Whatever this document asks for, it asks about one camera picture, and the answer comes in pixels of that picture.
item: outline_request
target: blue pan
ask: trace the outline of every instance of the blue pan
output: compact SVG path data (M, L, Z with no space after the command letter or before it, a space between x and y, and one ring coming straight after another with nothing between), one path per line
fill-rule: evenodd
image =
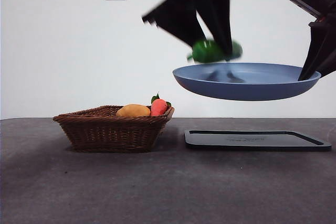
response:
M270 63L211 63L173 71L186 90L206 97L238 101L268 101L295 97L321 78L315 72L298 81L302 68Z

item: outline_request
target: yellow mango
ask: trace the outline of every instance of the yellow mango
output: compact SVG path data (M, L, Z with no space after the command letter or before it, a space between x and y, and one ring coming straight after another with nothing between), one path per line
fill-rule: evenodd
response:
M148 116L151 114L151 110L144 105L128 104L117 111L116 116L136 117L136 116Z

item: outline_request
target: brown wicker basket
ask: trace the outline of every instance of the brown wicker basket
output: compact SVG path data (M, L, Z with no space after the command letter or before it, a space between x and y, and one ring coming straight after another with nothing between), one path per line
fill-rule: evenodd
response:
M60 124L76 151L140 153L151 151L174 113L170 107L159 116L124 118L115 115L120 108L101 106L61 114L53 120Z

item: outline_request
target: green vegetable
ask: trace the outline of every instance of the green vegetable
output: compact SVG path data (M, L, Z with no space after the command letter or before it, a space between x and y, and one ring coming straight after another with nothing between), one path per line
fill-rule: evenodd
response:
M214 40L200 40L193 46L193 52L187 57L200 63L211 63L221 60L232 60L243 54L243 49L239 43L232 41L232 55L225 54Z

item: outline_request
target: gray tabletop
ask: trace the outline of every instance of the gray tabletop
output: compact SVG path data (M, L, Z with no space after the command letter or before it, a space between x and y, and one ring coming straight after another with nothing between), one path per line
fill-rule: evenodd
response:
M288 130L336 144L336 119L173 118L152 153L75 153L51 119L1 121L1 223L336 223L336 154L191 150L185 130Z

